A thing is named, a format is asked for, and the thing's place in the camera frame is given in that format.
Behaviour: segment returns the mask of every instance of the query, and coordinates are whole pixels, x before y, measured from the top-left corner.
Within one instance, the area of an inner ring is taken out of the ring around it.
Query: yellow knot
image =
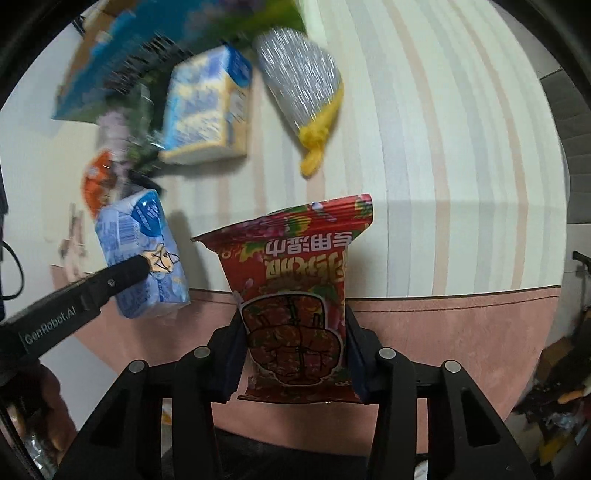
[[[322,107],[309,124],[300,128],[300,143],[310,150],[300,164],[300,172],[304,178],[310,178],[318,171],[324,158],[324,146],[330,135],[330,127],[335,121],[340,104],[343,102],[343,82],[332,100]]]

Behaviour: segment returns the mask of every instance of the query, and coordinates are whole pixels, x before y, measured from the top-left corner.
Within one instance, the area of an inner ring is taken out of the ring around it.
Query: table
[[[175,360],[235,308],[217,256],[191,236],[370,193],[374,223],[351,245],[346,274],[360,324],[413,361],[459,360],[506,416],[544,345],[564,262],[561,147],[535,72],[484,0],[302,3],[345,83],[323,168],[300,177],[302,151],[256,74],[247,158],[179,167],[161,182],[191,306],[173,326],[121,319],[110,304],[77,337],[117,371]],[[366,454],[375,425],[375,409],[347,404],[233,400],[214,415],[235,433],[334,453]],[[421,406],[418,451],[425,425]]]

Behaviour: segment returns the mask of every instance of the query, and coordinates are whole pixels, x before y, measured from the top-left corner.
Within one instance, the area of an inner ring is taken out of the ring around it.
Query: red snack bag
[[[216,252],[255,364],[240,398],[357,401],[343,364],[346,248],[372,222],[370,195],[270,213],[197,236]]]

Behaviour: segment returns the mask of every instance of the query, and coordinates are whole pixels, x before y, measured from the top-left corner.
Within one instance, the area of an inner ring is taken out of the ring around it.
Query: barcode
[[[119,212],[119,245],[133,244],[136,241],[134,218]]]

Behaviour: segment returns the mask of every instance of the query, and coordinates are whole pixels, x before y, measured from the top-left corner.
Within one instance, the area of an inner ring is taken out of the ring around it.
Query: box
[[[160,157],[199,163],[246,154],[250,62],[221,46],[177,65],[168,88]]]
[[[108,96],[221,43],[241,48],[275,26],[304,30],[294,0],[110,0],[99,9],[59,88],[56,119],[94,122]]]
[[[542,350],[540,355],[540,362],[535,371],[535,377],[542,383],[545,383],[550,376],[552,369],[567,356],[573,349],[573,344],[566,337],[561,338],[552,345],[547,346]]]

